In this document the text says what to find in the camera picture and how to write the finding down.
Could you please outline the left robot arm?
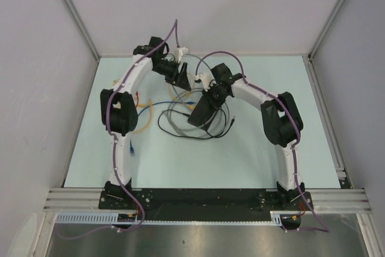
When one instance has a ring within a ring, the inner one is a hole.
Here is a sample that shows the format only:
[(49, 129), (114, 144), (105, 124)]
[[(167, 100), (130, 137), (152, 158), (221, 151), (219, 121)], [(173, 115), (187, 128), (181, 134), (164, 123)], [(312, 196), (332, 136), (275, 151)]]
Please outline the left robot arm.
[(137, 46), (133, 51), (132, 64), (110, 89), (100, 93), (102, 123), (112, 138), (112, 169), (101, 195), (101, 204), (113, 202), (121, 209), (132, 204), (130, 192), (132, 173), (127, 161), (129, 142), (138, 124), (138, 111), (134, 94), (150, 72), (165, 77), (171, 85), (191, 90), (187, 77), (187, 63), (181, 59), (189, 52), (178, 46), (175, 57), (167, 58), (169, 46), (160, 37), (152, 37), (148, 45)]

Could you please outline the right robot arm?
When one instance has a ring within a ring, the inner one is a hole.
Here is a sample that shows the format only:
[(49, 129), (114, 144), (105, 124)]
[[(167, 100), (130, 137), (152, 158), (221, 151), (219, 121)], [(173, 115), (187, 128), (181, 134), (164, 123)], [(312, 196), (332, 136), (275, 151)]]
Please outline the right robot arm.
[(293, 95), (289, 92), (272, 94), (248, 82), (242, 73), (232, 74), (224, 63), (213, 67), (209, 73), (196, 74), (194, 81), (203, 84), (202, 94), (208, 109), (218, 108), (230, 96), (261, 112), (263, 131), (275, 146), (279, 162), (277, 201), (283, 209), (292, 209), (304, 193), (297, 158), (303, 121)]

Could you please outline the black network switch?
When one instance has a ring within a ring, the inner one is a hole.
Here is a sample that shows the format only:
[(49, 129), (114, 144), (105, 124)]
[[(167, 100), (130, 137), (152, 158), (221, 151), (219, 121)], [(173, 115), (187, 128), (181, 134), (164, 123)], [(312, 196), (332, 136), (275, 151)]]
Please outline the black network switch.
[(211, 109), (207, 99), (202, 95), (192, 113), (188, 117), (187, 122), (196, 128), (207, 131), (213, 122), (215, 112), (216, 111)]

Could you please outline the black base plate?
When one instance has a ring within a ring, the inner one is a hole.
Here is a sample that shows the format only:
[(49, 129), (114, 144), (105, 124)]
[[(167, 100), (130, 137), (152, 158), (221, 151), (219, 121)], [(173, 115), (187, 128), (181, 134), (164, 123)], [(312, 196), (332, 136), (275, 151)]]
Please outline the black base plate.
[(144, 209), (147, 221), (265, 221), (271, 211), (308, 211), (311, 194), (268, 189), (104, 188), (99, 209)]

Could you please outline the aluminium frame rail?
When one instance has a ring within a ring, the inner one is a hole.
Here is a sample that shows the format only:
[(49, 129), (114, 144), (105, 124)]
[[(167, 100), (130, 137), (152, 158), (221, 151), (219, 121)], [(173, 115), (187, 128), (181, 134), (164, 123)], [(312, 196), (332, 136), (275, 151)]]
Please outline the aluminium frame rail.
[[(100, 188), (51, 188), (43, 210), (46, 212), (96, 212)], [(364, 189), (308, 189), (318, 214), (370, 214)]]

